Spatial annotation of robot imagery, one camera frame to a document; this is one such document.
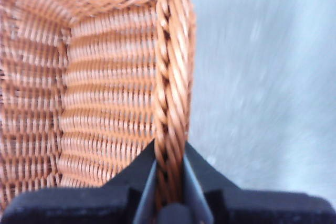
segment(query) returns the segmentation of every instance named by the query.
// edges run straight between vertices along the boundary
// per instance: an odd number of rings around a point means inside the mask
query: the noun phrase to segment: woven basket wall
[[[190,0],[1,0],[1,208],[23,191],[101,186],[152,140],[178,200]]]

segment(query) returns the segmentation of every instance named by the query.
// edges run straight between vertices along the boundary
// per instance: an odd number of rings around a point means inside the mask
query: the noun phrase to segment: rattan weave
[[[181,200],[191,0],[1,0],[1,208],[100,186],[152,140],[157,205]]]

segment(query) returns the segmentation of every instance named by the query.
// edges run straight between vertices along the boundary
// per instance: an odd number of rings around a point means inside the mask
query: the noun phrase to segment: wicker strand
[[[182,159],[193,64],[189,39],[194,38],[194,17],[190,0],[158,0],[156,12],[156,205],[161,208],[182,200]]]

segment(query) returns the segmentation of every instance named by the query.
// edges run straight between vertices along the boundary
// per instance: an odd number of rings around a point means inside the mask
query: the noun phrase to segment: blurred pavement
[[[242,188],[336,207],[336,0],[193,0],[190,141]]]

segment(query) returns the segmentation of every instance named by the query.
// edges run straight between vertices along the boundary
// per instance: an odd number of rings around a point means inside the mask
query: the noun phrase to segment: wicker basket
[[[100,186],[155,138],[158,206],[181,199],[191,0],[1,0],[1,208]]]

